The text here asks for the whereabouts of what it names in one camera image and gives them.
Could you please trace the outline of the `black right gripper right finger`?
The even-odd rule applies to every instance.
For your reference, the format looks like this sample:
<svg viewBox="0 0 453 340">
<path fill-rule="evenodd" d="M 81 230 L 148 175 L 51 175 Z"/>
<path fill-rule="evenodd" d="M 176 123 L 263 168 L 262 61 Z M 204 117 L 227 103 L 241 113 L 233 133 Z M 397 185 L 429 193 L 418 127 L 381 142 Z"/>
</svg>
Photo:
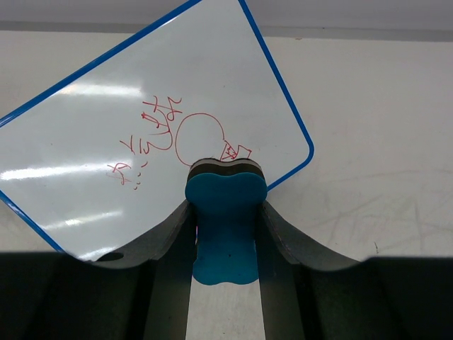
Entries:
<svg viewBox="0 0 453 340">
<path fill-rule="evenodd" d="M 451 339 L 452 260 L 356 261 L 288 223 L 269 203 L 256 215 L 267 339 Z"/>
</svg>

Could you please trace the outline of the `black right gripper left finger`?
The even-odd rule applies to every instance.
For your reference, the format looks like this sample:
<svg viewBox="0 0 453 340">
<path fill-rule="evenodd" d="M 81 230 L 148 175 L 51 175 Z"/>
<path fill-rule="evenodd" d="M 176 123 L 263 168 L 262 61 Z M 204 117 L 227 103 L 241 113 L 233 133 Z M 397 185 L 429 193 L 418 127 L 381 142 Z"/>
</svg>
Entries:
<svg viewBox="0 0 453 340">
<path fill-rule="evenodd" d="M 184 339 L 196 216 L 162 223 L 97 261 L 1 254 L 2 339 Z"/>
</svg>

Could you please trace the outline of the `blue whiteboard eraser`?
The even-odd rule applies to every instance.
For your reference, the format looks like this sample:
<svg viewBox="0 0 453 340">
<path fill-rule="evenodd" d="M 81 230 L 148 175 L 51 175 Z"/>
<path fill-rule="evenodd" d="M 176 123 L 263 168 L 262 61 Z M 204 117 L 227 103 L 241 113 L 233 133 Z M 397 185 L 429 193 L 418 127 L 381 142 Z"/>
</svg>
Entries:
<svg viewBox="0 0 453 340">
<path fill-rule="evenodd" d="M 204 158 L 189 170 L 185 198 L 197 224 L 194 279 L 203 285 L 246 285 L 258 279 L 255 223 L 268 187 L 250 159 Z"/>
</svg>

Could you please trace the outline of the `blue framed whiteboard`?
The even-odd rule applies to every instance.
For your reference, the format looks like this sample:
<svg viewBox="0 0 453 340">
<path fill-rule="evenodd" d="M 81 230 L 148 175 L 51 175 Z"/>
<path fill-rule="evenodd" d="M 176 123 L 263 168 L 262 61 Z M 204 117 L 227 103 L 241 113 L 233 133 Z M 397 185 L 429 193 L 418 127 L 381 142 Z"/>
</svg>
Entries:
<svg viewBox="0 0 453 340">
<path fill-rule="evenodd" d="M 1 119 L 1 200 L 95 260 L 163 222 L 201 158 L 269 188 L 314 143 L 245 1 L 188 1 Z"/>
</svg>

